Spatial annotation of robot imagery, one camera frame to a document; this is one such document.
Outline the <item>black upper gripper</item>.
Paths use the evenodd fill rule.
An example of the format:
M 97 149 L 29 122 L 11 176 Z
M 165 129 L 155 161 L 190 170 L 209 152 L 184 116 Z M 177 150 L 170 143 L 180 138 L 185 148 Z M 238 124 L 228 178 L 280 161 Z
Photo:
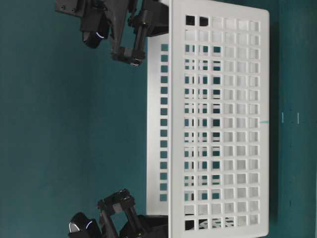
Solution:
M 110 25 L 111 57 L 132 66 L 139 66 L 145 59 L 145 38 L 168 33 L 169 7 L 158 0 L 142 1 L 139 14 L 136 0 L 105 0 L 105 16 Z M 133 48 L 121 46 L 125 22 L 135 28 Z

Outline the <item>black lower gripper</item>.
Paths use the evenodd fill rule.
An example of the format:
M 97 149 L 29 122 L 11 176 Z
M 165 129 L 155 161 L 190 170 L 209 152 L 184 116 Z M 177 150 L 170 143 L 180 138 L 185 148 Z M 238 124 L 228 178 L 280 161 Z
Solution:
M 167 215 L 137 215 L 135 200 L 127 189 L 122 189 L 97 203 L 103 238 L 167 238 Z M 124 212 L 128 222 L 118 235 L 112 215 Z

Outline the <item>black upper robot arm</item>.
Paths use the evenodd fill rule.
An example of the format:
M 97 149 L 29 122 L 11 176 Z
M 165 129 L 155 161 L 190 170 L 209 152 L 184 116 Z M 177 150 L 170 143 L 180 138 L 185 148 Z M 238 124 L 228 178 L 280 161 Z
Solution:
M 110 39 L 114 60 L 139 66 L 145 59 L 145 41 L 168 33 L 169 7 L 158 0 L 144 0 L 137 11 L 136 0 L 57 0 L 55 10 L 81 19 L 82 40 L 89 48 L 97 48 Z M 133 27 L 134 46 L 121 46 L 125 25 Z

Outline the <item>black lower robot arm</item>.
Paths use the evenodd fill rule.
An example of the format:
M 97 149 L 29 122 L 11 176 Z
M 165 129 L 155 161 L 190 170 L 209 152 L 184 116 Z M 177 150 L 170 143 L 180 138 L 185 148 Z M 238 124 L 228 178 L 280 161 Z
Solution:
M 69 222 L 70 238 L 167 238 L 167 215 L 138 215 L 135 199 L 122 189 L 98 201 L 100 219 L 89 219 L 79 212 Z M 118 232 L 111 216 L 125 213 L 127 223 Z

